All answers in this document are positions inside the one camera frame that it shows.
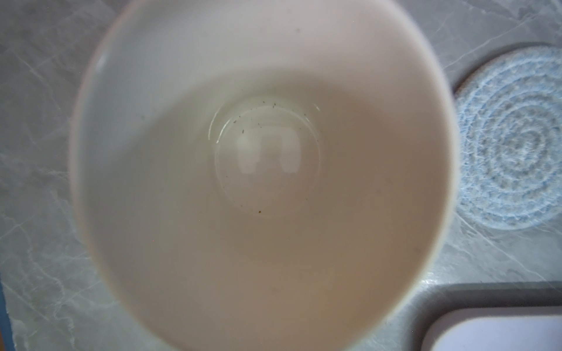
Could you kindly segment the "clear glass round coaster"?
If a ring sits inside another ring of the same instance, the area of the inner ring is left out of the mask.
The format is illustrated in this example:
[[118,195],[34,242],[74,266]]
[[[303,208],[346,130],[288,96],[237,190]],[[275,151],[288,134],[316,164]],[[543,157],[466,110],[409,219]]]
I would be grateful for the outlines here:
[[458,208],[480,225],[522,230],[561,213],[561,50],[518,48],[458,87]]

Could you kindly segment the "white mug purple handle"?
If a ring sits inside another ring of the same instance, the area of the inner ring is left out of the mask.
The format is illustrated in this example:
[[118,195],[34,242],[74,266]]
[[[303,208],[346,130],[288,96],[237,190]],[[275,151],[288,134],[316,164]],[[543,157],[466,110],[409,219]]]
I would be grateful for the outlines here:
[[411,297],[459,180],[449,82],[395,1],[132,1],[80,87],[83,241],[180,350],[344,350]]

